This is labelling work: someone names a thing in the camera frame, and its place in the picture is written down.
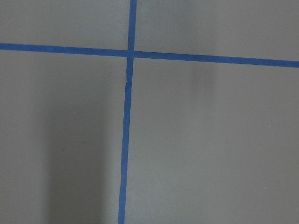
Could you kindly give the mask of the brown paper table cover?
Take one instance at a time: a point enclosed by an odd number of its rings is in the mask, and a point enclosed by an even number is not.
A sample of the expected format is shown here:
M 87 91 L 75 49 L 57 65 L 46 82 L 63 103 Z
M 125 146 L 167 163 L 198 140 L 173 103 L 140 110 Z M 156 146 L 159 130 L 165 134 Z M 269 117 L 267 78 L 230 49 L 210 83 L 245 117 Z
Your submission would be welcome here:
M 3 0 L 3 224 L 296 224 L 296 0 Z

